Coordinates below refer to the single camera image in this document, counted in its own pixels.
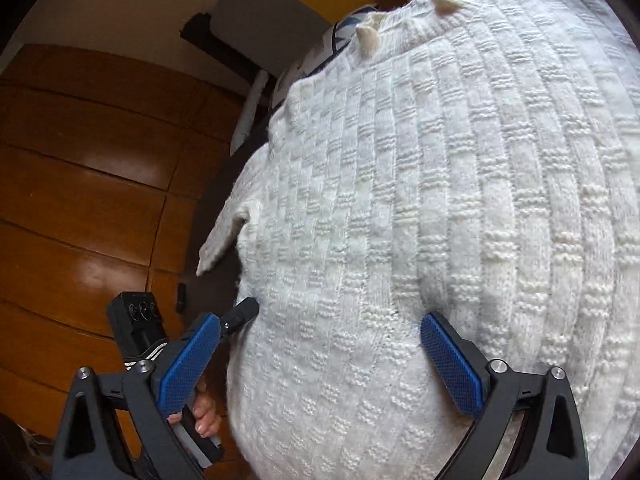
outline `white knit sweater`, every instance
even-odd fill
[[[261,310],[228,409],[262,480],[435,476],[470,420],[419,343],[434,309],[564,367],[610,478],[640,430],[639,69],[602,0],[414,0],[291,88],[198,268],[239,230]]]

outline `wooden floor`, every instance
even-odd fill
[[[122,369],[105,306],[123,290],[151,290],[180,333],[191,217],[228,158],[241,102],[159,66],[58,46],[25,46],[0,76],[0,412],[53,438],[76,368]],[[214,477],[235,478],[244,464],[226,420],[222,439]]]

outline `metal screw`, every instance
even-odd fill
[[[154,364],[149,359],[142,359],[136,363],[136,371],[140,374],[144,374],[153,370]]]
[[[88,366],[83,366],[82,368],[78,368],[78,371],[76,372],[76,377],[78,379],[86,379],[90,375],[91,375],[91,368],[89,368]]]
[[[491,366],[491,370],[497,374],[503,374],[507,371],[507,363],[500,359],[494,359],[489,364]]]
[[[559,366],[554,366],[553,368],[551,368],[551,375],[553,375],[553,377],[555,377],[559,381],[566,377],[564,370],[562,370],[562,368]]]

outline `sweater sleeve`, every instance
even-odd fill
[[[216,224],[200,248],[197,276],[203,275],[213,267],[249,219],[247,206],[249,201],[256,200],[259,194],[260,176],[266,170],[268,153],[269,147],[265,144],[244,165],[229,198],[226,199],[225,205],[216,219]]]

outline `blue gripper pad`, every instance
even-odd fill
[[[483,406],[482,383],[431,314],[422,318],[420,341],[460,412],[473,418],[480,415]]]
[[[158,411],[180,413],[220,342],[220,320],[210,314],[174,359],[160,381]]]

